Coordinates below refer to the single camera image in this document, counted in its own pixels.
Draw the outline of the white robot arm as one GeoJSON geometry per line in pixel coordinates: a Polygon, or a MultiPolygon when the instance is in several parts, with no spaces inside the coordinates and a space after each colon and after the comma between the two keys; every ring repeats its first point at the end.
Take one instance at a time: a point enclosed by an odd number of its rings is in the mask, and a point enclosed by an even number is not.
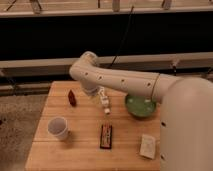
{"type": "Polygon", "coordinates": [[[213,82],[101,68],[91,51],[69,73],[88,95],[104,86],[161,104],[160,171],[213,171],[213,82]]]}

